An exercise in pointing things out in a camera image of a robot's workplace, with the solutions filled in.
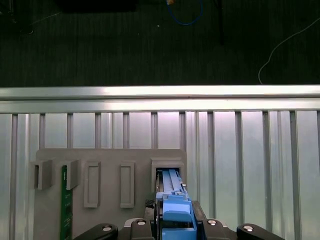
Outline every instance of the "gray plastic mount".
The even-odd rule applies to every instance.
[[[34,240],[59,240],[62,166],[73,196],[72,238],[101,223],[121,229],[127,220],[142,218],[158,168],[177,168],[187,181],[180,149],[41,149],[31,166]]]

